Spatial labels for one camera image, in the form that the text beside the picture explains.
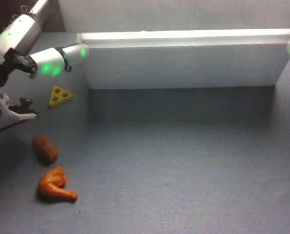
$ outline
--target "brown toy food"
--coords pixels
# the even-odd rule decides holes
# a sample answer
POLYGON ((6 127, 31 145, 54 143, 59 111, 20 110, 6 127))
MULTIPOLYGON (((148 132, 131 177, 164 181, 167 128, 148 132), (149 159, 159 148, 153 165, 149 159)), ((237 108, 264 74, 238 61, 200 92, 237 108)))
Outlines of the brown toy food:
POLYGON ((53 162, 58 157, 58 151, 52 143, 43 136, 35 136, 32 140, 34 147, 41 152, 41 156, 48 162, 53 162))
POLYGON ((48 171, 39 181, 38 191, 46 196, 61 197, 71 200, 77 199, 77 193, 62 189, 67 179, 61 167, 55 167, 48 171))

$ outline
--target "orange chicken drumstick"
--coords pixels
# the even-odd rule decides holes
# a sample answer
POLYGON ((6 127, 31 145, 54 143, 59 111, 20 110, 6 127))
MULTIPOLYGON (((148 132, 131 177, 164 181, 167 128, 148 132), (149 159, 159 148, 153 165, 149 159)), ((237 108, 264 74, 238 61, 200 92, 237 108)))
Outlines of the orange chicken drumstick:
POLYGON ((60 188, 67 179, 61 167, 55 167, 48 171, 39 181, 38 191, 41 194, 76 200, 77 193, 60 188))

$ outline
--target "black cable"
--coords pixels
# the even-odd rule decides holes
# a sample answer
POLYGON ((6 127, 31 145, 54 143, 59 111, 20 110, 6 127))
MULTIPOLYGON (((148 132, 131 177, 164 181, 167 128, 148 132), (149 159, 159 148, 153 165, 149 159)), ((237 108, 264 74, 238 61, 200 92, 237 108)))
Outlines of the black cable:
POLYGON ((7 129, 9 129, 9 128, 11 128, 11 127, 14 127, 14 126, 18 125, 18 124, 22 124, 22 123, 24 123, 26 121, 28 121, 28 119, 24 119, 24 120, 18 121, 16 123, 12 123, 10 125, 7 125, 5 127, 2 127, 2 128, 0 128, 0 133, 5 131, 5 130, 7 130, 7 129))

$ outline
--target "gray table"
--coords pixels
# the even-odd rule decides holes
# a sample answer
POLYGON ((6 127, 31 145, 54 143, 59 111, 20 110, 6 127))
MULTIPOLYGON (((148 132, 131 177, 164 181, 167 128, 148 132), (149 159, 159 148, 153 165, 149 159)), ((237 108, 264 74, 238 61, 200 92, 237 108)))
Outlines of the gray table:
MULTIPOLYGON (((44 34, 33 51, 74 40, 44 34)), ((0 134, 0 234, 290 234, 290 62, 276 87, 89 91, 79 67, 14 72, 3 91, 39 118, 0 134), (53 85, 75 100, 49 110, 53 85), (49 167, 35 134, 59 150, 49 167), (75 203, 37 197, 56 165, 75 203)))

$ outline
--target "gray wall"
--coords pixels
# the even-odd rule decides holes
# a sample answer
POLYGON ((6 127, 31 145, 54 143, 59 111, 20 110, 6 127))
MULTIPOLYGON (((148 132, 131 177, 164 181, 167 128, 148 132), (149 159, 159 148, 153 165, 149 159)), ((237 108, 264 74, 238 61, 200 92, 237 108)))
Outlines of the gray wall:
POLYGON ((290 28, 290 0, 59 0, 67 32, 290 28))

